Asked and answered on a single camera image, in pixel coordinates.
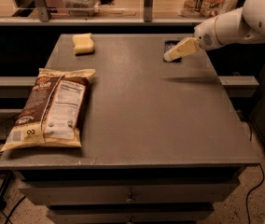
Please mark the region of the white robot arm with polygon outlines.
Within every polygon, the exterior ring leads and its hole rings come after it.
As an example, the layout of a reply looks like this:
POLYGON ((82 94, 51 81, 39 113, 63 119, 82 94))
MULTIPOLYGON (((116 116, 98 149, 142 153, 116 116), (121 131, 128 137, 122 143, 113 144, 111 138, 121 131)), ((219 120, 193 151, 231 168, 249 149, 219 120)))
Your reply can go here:
POLYGON ((166 62, 189 56, 199 49, 220 49, 229 44, 265 43, 265 0, 245 0, 230 12, 207 19, 163 54, 166 62))

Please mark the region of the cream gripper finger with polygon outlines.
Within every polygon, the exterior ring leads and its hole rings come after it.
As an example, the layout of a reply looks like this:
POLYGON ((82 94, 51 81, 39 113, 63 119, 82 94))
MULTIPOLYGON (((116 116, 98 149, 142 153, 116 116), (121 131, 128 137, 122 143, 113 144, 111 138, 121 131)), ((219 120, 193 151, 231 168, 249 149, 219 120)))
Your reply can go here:
POLYGON ((200 49, 199 41, 194 37, 187 37, 177 43, 176 46, 164 52, 163 59, 165 62, 172 62, 177 58, 189 56, 200 49))

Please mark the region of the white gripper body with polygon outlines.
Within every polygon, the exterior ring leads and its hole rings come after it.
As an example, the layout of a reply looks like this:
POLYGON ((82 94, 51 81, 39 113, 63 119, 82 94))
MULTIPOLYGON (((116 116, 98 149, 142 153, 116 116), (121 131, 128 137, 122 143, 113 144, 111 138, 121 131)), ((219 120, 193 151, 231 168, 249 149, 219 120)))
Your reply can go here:
POLYGON ((216 17, 207 19, 194 28, 194 37, 204 50, 218 49, 220 43, 216 38, 216 17))

